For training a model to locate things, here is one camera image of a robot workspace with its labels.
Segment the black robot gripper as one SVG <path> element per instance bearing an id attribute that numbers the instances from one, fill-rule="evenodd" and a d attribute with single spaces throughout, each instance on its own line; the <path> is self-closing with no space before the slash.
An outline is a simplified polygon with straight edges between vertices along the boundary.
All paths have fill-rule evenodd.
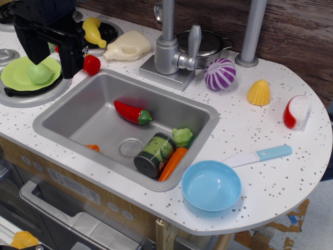
<path id="1" fill-rule="evenodd" d="M 75 1 L 13 1 L 16 35 L 35 65 L 50 55 L 48 42 L 60 45 L 62 75 L 73 78 L 84 67 L 84 31 L 74 20 Z"/>

